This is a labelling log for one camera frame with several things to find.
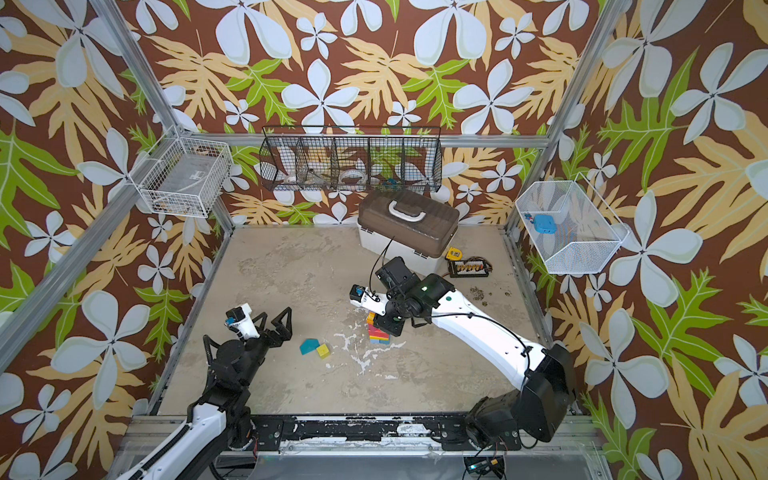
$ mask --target blue block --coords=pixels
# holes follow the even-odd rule
[[[539,233],[552,234],[558,231],[558,226],[554,224],[554,219],[551,215],[536,215],[533,219],[533,227]]]
[[[314,352],[319,346],[320,342],[317,339],[306,339],[299,347],[299,350],[301,350],[302,355],[306,355],[309,352]]]

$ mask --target white toolbox handle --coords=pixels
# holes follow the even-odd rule
[[[415,217],[411,217],[408,214],[404,214],[403,212],[398,212],[397,210],[395,210],[395,205],[397,205],[397,200],[392,200],[391,202],[389,202],[389,212],[395,217],[398,217],[400,220],[405,220],[406,222],[419,222],[421,220],[424,220],[424,217],[427,216],[426,212],[421,212]]]

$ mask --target white wire basket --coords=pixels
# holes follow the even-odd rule
[[[227,144],[192,137],[168,138],[149,157],[155,165],[137,185],[156,214],[207,218],[230,175]]]
[[[600,273],[630,233],[597,190],[589,183],[588,188],[594,191],[595,202],[572,180],[534,182],[515,201],[531,242],[550,274]],[[613,226],[595,204],[600,202],[614,216]],[[554,233],[536,230],[531,219],[538,215],[552,217]]]

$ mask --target wire basket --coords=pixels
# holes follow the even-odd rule
[[[155,165],[137,185],[156,214],[207,218],[230,175],[232,152],[223,142],[169,137],[149,157]]]
[[[600,273],[630,233],[605,199],[595,193],[595,201],[605,204],[615,217],[611,226],[598,206],[576,181],[534,182],[515,206],[523,219],[531,242],[553,275]],[[554,233],[540,233],[532,223],[538,215],[554,221]]]
[[[437,134],[409,134],[416,128],[389,129],[389,134],[307,135],[265,127],[259,167],[264,186],[269,190],[437,191],[442,182],[439,128],[430,130]]]

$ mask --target robotic arm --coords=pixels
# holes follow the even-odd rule
[[[481,399],[466,417],[469,438],[479,448],[500,435],[524,429],[549,442],[576,400],[576,378],[570,353],[521,338],[470,303],[449,281],[431,274],[420,280],[395,257],[376,272],[386,295],[355,285],[349,299],[376,314],[373,325],[399,336],[411,319],[414,327],[433,323],[456,335],[498,368],[515,391]],[[426,323],[416,324],[415,318]]]
[[[237,339],[219,345],[203,336],[208,364],[203,395],[187,407],[187,421],[118,480],[198,478],[223,450],[244,450],[253,445],[250,409],[245,406],[250,397],[248,387],[267,350],[290,340],[293,329],[290,307],[272,320],[275,330],[265,328],[266,313],[255,319],[261,320],[259,326],[250,318],[251,313],[247,303],[227,312],[224,324]],[[215,357],[211,346],[216,349]]]

